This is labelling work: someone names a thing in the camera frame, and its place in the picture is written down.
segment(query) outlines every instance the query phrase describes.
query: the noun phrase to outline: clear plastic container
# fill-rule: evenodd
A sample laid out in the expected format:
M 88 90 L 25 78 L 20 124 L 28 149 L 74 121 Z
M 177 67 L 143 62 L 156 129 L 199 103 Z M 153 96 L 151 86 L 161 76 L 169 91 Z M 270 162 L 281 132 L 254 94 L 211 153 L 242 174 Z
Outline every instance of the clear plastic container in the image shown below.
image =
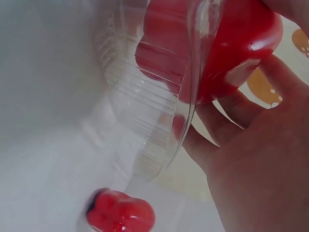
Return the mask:
M 202 65 L 220 23 L 222 2 L 117 1 L 108 24 L 99 25 L 94 35 L 117 122 L 144 140 L 134 174 L 145 180 L 168 167 L 182 145 L 195 111 Z M 160 22 L 170 23 L 170 33 L 157 31 L 153 38 L 158 38 L 153 40 L 149 33 L 155 27 L 167 29 Z M 172 65 L 177 66 L 162 67 L 162 62 L 156 63 L 160 59 L 166 65 L 170 59 L 176 60 Z M 178 79 L 173 81 L 171 75 Z

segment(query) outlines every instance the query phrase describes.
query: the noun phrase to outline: red toy piece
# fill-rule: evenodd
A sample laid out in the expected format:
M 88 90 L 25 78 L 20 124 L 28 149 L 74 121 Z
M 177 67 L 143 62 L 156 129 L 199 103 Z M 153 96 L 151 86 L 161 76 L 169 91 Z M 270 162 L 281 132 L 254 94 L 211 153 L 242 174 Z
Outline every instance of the red toy piece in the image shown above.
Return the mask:
M 87 219 L 98 232 L 149 232 L 155 213 L 146 201 L 108 189 L 97 195 Z
M 191 91 L 188 4 L 189 0 L 151 0 L 144 20 L 144 36 L 136 50 L 137 65 L 146 76 L 165 83 L 176 95 L 181 84 L 188 88 L 179 96 L 185 103 L 190 102 Z M 260 0 L 226 0 L 208 58 L 204 54 L 197 103 L 209 103 L 234 92 L 260 61 L 273 53 L 282 35 L 281 17 Z M 209 38 L 201 40 L 204 47 L 209 46 Z

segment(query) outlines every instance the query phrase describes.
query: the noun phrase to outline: red plastic toy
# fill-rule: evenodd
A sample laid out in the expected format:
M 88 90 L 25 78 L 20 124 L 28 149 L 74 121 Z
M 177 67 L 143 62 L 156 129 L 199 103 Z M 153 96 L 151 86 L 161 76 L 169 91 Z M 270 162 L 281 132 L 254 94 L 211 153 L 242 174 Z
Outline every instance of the red plastic toy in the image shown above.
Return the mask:
M 146 76 L 165 83 L 176 95 L 181 84 L 188 88 L 179 96 L 185 103 L 190 101 L 188 82 L 192 71 L 188 62 L 188 2 L 151 0 L 144 36 L 136 50 L 137 65 Z M 205 59 L 197 103 L 209 103 L 234 92 L 260 61 L 273 53 L 282 34 L 281 17 L 260 0 L 226 0 L 222 21 Z M 201 40 L 204 47 L 209 44 L 209 38 Z
M 107 189 L 97 195 L 87 219 L 98 232 L 149 232 L 155 213 L 146 201 Z

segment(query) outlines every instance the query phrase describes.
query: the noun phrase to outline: hand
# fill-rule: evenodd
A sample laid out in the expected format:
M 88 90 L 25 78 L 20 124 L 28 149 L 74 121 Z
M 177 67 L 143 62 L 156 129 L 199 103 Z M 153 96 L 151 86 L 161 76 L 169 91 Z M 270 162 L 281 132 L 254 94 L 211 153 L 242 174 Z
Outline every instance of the hand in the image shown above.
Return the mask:
M 264 0 L 309 35 L 309 1 Z M 309 87 L 277 57 L 260 65 L 283 97 L 273 109 L 243 94 L 197 113 L 217 145 L 193 127 L 184 148 L 203 169 L 226 232 L 309 231 Z
M 297 23 L 309 37 L 308 0 L 262 0 L 270 9 Z

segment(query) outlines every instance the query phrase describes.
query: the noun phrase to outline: finger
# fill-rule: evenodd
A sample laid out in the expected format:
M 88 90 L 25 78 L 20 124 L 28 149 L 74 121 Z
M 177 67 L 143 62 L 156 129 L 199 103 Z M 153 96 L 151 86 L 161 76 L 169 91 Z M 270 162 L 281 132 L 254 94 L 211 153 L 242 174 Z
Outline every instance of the finger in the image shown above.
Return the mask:
M 183 147 L 189 156 L 204 170 L 206 159 L 218 147 L 200 135 L 191 125 L 183 142 Z
M 265 108 L 250 101 L 239 90 L 219 100 L 227 116 L 242 128 L 247 128 Z
M 218 146 L 223 146 L 242 132 L 242 129 L 231 122 L 213 105 L 198 105 L 197 114 Z
M 304 83 L 275 55 L 271 55 L 260 64 L 260 69 L 265 74 L 270 84 L 284 98 L 291 91 L 295 91 Z
M 309 36 L 309 1 L 262 0 L 271 10 L 296 22 Z

